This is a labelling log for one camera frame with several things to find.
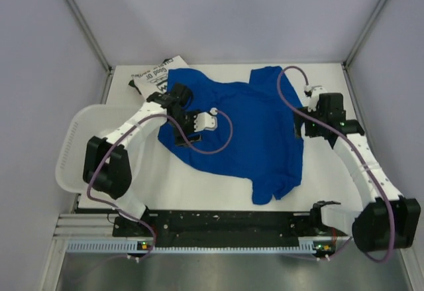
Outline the blue t-shirt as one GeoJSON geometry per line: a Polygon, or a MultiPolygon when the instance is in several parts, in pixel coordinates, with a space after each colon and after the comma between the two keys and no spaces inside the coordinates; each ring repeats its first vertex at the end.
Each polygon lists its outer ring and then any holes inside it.
{"type": "Polygon", "coordinates": [[[212,107],[227,114],[218,117],[214,131],[201,133],[195,147],[176,146],[174,129],[164,125],[158,140],[182,162],[202,172],[248,178],[252,181],[252,201],[264,205],[280,200],[301,184],[303,139],[293,131],[293,112],[280,99],[294,107],[301,102],[279,66],[252,70],[247,83],[219,83],[198,70],[170,70],[168,88],[183,84],[193,92],[189,110],[212,107]],[[212,150],[220,148],[217,154],[212,150]]]}

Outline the white folded printed t-shirt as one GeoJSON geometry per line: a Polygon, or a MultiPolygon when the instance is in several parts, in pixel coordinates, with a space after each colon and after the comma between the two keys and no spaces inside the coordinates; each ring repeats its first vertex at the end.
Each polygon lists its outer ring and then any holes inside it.
{"type": "Polygon", "coordinates": [[[134,88],[146,100],[148,96],[155,92],[167,92],[170,70],[188,67],[188,64],[181,56],[167,58],[161,64],[149,70],[131,74],[129,86],[134,88]]]}

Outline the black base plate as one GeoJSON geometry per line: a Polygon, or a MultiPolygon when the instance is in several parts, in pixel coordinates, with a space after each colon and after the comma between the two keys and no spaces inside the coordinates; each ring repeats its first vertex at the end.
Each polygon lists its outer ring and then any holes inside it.
{"type": "Polygon", "coordinates": [[[150,210],[142,220],[157,247],[296,247],[301,237],[337,240],[335,229],[312,225],[308,212],[150,210]]]}

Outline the left aluminium frame post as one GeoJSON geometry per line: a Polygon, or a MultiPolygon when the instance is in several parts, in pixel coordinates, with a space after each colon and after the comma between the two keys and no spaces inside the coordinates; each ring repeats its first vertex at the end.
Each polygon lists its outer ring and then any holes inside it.
{"type": "Polygon", "coordinates": [[[97,61],[101,65],[101,67],[105,70],[106,73],[110,73],[112,70],[112,66],[107,61],[105,54],[103,53],[97,39],[95,38],[90,26],[88,25],[82,11],[80,10],[76,0],[64,0],[66,6],[68,7],[71,16],[74,18],[78,28],[80,29],[85,41],[88,46],[91,48],[94,53],[97,61]]]}

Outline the aluminium front rail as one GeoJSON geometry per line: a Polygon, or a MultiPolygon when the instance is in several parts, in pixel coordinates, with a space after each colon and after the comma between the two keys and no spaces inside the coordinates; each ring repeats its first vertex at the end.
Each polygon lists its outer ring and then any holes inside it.
{"type": "MultiPolygon", "coordinates": [[[[337,231],[337,237],[346,233],[337,231]]],[[[123,218],[117,213],[80,213],[59,216],[54,231],[55,237],[63,238],[126,238],[150,239],[155,235],[152,228],[123,218]]]]}

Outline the white plastic basket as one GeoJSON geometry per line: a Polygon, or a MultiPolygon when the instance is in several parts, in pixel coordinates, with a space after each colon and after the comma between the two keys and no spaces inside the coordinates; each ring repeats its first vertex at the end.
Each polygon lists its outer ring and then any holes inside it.
{"type": "Polygon", "coordinates": [[[87,143],[93,136],[102,139],[111,133],[115,142],[150,113],[135,106],[90,105],[78,112],[70,123],[56,165],[56,181],[67,192],[82,194],[88,184],[83,180],[87,143]]]}

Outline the aluminium frame post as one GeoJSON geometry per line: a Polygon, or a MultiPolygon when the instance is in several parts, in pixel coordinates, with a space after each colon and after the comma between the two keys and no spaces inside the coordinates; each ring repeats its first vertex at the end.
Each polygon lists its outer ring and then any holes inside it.
{"type": "Polygon", "coordinates": [[[80,10],[76,0],[64,0],[66,6],[68,7],[71,16],[74,18],[78,28],[80,29],[85,41],[88,46],[91,48],[94,53],[97,61],[101,65],[101,67],[105,70],[106,73],[110,73],[112,70],[112,66],[107,61],[105,54],[103,53],[97,39],[95,38],[90,26],[88,25],[82,11],[80,10]]]}
{"type": "Polygon", "coordinates": [[[343,68],[348,70],[353,62],[356,60],[358,53],[365,45],[368,37],[371,35],[376,23],[378,22],[381,14],[384,12],[390,0],[378,0],[371,11],[370,16],[367,18],[364,26],[362,27],[359,35],[356,37],[352,48],[349,50],[347,57],[342,62],[343,68]]]}

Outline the right aluminium frame post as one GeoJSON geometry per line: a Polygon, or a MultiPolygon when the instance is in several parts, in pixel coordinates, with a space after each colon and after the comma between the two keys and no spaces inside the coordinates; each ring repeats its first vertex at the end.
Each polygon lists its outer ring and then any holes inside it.
{"type": "Polygon", "coordinates": [[[390,0],[378,0],[371,11],[370,16],[367,18],[364,26],[362,27],[359,35],[356,37],[352,48],[349,50],[347,57],[342,62],[343,68],[348,70],[353,62],[356,60],[358,53],[365,45],[368,37],[371,35],[376,23],[378,22],[381,14],[384,12],[390,0]]]}

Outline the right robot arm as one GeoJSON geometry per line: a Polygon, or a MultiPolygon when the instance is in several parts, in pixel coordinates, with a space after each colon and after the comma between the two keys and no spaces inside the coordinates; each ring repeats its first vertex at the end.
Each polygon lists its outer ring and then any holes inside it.
{"type": "Polygon", "coordinates": [[[309,227],[324,235],[333,227],[350,235],[364,253],[406,249],[415,238],[421,206],[406,198],[389,180],[372,154],[364,129],[347,119],[343,95],[315,87],[306,93],[309,104],[295,110],[297,137],[322,137],[344,163],[358,193],[362,209],[354,211],[339,202],[313,205],[309,227]]]}

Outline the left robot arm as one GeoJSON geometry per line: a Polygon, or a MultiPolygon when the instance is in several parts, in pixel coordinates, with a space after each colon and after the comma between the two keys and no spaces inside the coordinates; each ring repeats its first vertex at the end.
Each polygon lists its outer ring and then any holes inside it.
{"type": "Polygon", "coordinates": [[[146,140],[170,123],[173,145],[187,146],[200,141],[198,121],[203,113],[188,109],[192,101],[193,93],[185,86],[166,93],[154,92],[121,126],[88,140],[83,166],[87,196],[118,210],[128,219],[127,227],[135,235],[144,235],[150,228],[149,218],[143,215],[147,206],[131,189],[140,171],[146,140]]]}

